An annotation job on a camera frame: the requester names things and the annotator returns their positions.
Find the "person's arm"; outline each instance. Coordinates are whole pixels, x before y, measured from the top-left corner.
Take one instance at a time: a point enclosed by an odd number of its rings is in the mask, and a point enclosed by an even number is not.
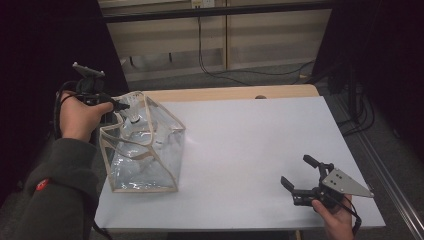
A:
[[[63,137],[53,143],[48,161],[26,182],[32,198],[16,240],[88,239],[98,205],[98,180],[91,170],[96,148],[88,141],[101,116],[112,108],[111,103],[89,107],[73,97],[63,103]]]
[[[344,198],[342,204],[351,208],[350,202]],[[338,208],[336,212],[330,213],[327,208],[318,200],[312,201],[315,211],[324,219],[325,232],[330,240],[353,240],[352,215],[343,208]]]

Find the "metal rail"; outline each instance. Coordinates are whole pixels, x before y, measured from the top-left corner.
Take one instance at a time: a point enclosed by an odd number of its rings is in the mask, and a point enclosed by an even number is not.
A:
[[[104,15],[102,20],[106,23],[118,23],[118,22],[150,21],[150,20],[177,19],[177,18],[255,14],[255,13],[309,11],[309,10],[332,9],[334,6],[337,6],[339,4],[358,3],[362,1],[363,0],[356,0],[356,1],[324,0],[324,1],[301,2],[301,3],[280,3],[280,4],[249,5],[249,6],[182,9],[182,10],[132,13],[132,14],[108,14],[108,15]]]
[[[345,116],[348,116],[348,106],[340,97],[337,98],[340,105],[340,110]],[[416,240],[424,240],[424,224],[417,210],[412,206],[411,202],[400,189],[399,185],[393,179],[389,170],[387,170],[383,160],[378,155],[377,151],[372,146],[370,140],[364,132],[357,133],[357,137],[364,147],[365,152],[371,160],[370,163],[374,168],[374,172],[380,179],[382,185],[386,189],[394,205],[408,226],[411,234]]]

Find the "transparent plastic bag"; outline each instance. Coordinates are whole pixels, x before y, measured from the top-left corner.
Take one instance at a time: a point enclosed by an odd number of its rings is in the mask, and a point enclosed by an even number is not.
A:
[[[178,191],[184,125],[142,92],[116,97],[129,109],[100,128],[100,148],[113,192]]]

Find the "black cable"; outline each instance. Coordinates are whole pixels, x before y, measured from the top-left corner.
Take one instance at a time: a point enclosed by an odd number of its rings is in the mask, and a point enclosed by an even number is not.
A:
[[[343,134],[342,134],[342,135],[343,135],[343,137],[346,137],[346,136],[352,135],[352,134],[354,134],[354,133],[358,133],[358,132],[366,131],[366,130],[370,129],[370,128],[374,125],[374,122],[375,122],[375,112],[374,112],[374,107],[373,107],[373,105],[372,105],[372,103],[371,103],[371,101],[370,101],[369,99],[368,99],[368,104],[370,105],[370,109],[371,109],[371,116],[372,116],[372,119],[371,119],[370,124],[368,124],[368,126],[366,126],[366,127],[364,127],[364,128],[361,128],[361,126],[358,126],[358,127],[354,128],[354,129],[351,129],[351,130],[349,130],[348,132],[343,133]]]
[[[62,99],[62,101],[60,102],[60,107],[62,107],[63,103],[70,97],[75,97],[77,96],[77,94],[69,94],[69,96],[65,97],[64,99]]]
[[[75,88],[78,82],[76,81],[69,81],[62,84],[62,86],[59,88],[59,91],[56,93],[56,100],[54,104],[53,109],[53,134],[55,139],[59,139],[62,136],[62,133],[60,131],[60,107],[62,105],[62,94],[63,91],[66,89]]]
[[[349,199],[347,199],[346,196],[345,196],[345,199],[348,200],[349,204],[352,206],[354,211],[352,211],[352,209],[350,209],[349,207],[345,206],[343,203],[331,197],[329,194],[326,194],[325,196],[355,217],[355,225],[352,228],[353,236],[355,236],[362,224],[362,219],[359,217],[358,213],[356,212],[355,206],[353,206],[352,202]]]
[[[367,111],[366,108],[364,108],[364,114],[365,114],[365,116],[362,118],[362,121],[361,122],[357,123],[355,127],[353,127],[352,129],[344,132],[342,135],[343,136],[348,136],[348,135],[350,135],[351,132],[355,132],[356,130],[360,129],[365,124],[365,122],[367,121],[367,118],[368,118],[368,111]]]
[[[339,69],[342,66],[343,66],[343,61],[341,61],[341,60],[336,61],[333,65],[331,65],[327,69],[324,69],[323,71],[321,71],[317,75],[308,79],[308,81],[306,81],[305,84],[315,84],[315,83],[321,81],[324,77],[328,76],[329,74],[331,74],[332,72],[334,72],[335,70]]]
[[[96,222],[93,222],[93,228],[94,230],[99,233],[100,235],[102,235],[103,237],[107,238],[108,240],[113,240],[112,236],[110,236],[109,232],[104,229],[104,228],[100,228]]]
[[[202,71],[204,73],[206,73],[206,74],[208,74],[208,75],[210,75],[212,77],[225,78],[225,79],[229,79],[229,80],[235,81],[235,82],[240,83],[240,84],[243,84],[243,85],[252,86],[252,85],[250,85],[248,83],[239,81],[239,80],[234,79],[234,78],[224,77],[224,76],[217,76],[217,75],[226,74],[226,73],[253,73],[253,74],[263,74],[263,75],[270,75],[270,76],[284,76],[284,75],[289,75],[289,74],[292,74],[292,73],[299,72],[298,79],[295,82],[291,83],[293,85],[293,84],[297,83],[300,80],[300,76],[299,76],[300,75],[300,71],[303,68],[305,68],[307,65],[315,62],[315,60],[309,61],[307,63],[304,63],[299,68],[297,68],[295,70],[292,70],[292,71],[289,71],[289,72],[285,72],[285,73],[265,73],[265,72],[258,72],[258,71],[252,71],[252,70],[228,70],[228,71],[220,71],[220,72],[211,73],[211,72],[209,72],[206,69],[206,67],[205,67],[205,65],[203,63],[203,55],[202,55],[202,23],[201,23],[200,17],[197,18],[197,23],[198,23],[198,26],[199,26],[199,65],[200,65],[200,68],[202,69]]]
[[[365,104],[363,101],[363,97],[364,97],[364,93],[361,93],[361,97],[359,98],[359,111],[357,114],[355,114],[355,116],[350,117],[348,120],[342,121],[342,122],[337,122],[337,126],[340,128],[342,126],[344,126],[345,124],[349,123],[350,121],[353,121],[355,119],[359,119],[362,117],[362,114],[364,113],[365,110]]]
[[[197,23],[198,23],[198,25],[199,25],[199,64],[200,64],[200,68],[202,69],[202,71],[203,71],[204,73],[206,73],[206,74],[208,74],[208,75],[212,76],[212,77],[216,77],[216,78],[225,78],[225,79],[228,79],[228,80],[231,80],[231,81],[234,81],[234,82],[237,82],[237,83],[240,83],[240,84],[246,85],[246,86],[252,86],[251,84],[248,84],[248,83],[245,83],[245,82],[239,81],[239,80],[237,80],[237,79],[233,79],[233,78],[229,78],[229,77],[216,76],[215,74],[212,74],[212,73],[208,72],[208,70],[205,68],[205,66],[204,66],[204,64],[203,64],[203,56],[202,56],[202,40],[201,40],[201,39],[202,39],[202,24],[201,24],[201,21],[200,21],[200,17],[198,17],[198,18],[197,18]]]

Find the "wall outlet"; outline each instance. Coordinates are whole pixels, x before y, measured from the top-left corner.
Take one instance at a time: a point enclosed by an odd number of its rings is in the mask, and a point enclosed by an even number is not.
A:
[[[191,0],[191,8],[202,8],[203,1],[202,0]]]
[[[203,0],[203,7],[204,8],[215,7],[215,0]]]

